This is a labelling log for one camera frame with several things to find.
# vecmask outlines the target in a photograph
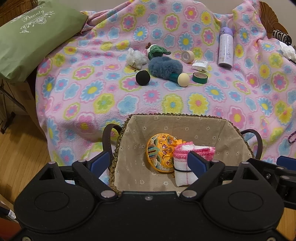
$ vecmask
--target beige tape roll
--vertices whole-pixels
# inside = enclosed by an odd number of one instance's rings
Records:
[[[192,51],[183,51],[181,53],[181,60],[184,63],[191,63],[194,60],[194,53]]]

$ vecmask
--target wooden ball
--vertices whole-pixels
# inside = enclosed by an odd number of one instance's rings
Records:
[[[179,76],[178,76],[178,84],[181,86],[181,87],[186,87],[188,86],[190,82],[190,77],[188,74],[186,73],[181,73]]]

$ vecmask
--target blue fluffy scrunchie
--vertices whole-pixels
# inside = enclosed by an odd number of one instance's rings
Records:
[[[183,65],[178,60],[162,56],[151,59],[148,69],[154,77],[169,80],[170,74],[181,74],[183,72]]]

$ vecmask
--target pink trimmed cloth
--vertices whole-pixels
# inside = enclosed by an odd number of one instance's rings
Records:
[[[174,167],[181,171],[191,171],[187,164],[187,155],[190,151],[194,151],[207,161],[213,160],[215,147],[195,146],[193,142],[186,142],[177,145],[174,150]],[[193,172],[179,172],[175,170],[176,185],[191,185],[197,180],[197,176]]]

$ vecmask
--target pink floral blanket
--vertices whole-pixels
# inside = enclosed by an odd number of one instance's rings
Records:
[[[38,67],[37,114],[53,161],[70,165],[89,159],[102,150],[107,124],[154,112],[219,116],[261,134],[262,160],[296,158],[287,140],[296,128],[296,68],[282,56],[278,40],[266,37],[258,2],[244,1],[226,15],[192,0],[135,0],[88,14],[83,35],[62,44]],[[217,65],[224,26],[234,33],[231,71]],[[181,88],[151,77],[148,86],[139,86],[126,64],[127,49],[145,53],[148,42],[171,51],[173,59],[191,50],[195,59],[208,61],[208,83],[191,81]],[[192,76],[190,64],[182,64]],[[256,140],[246,139],[256,150]]]

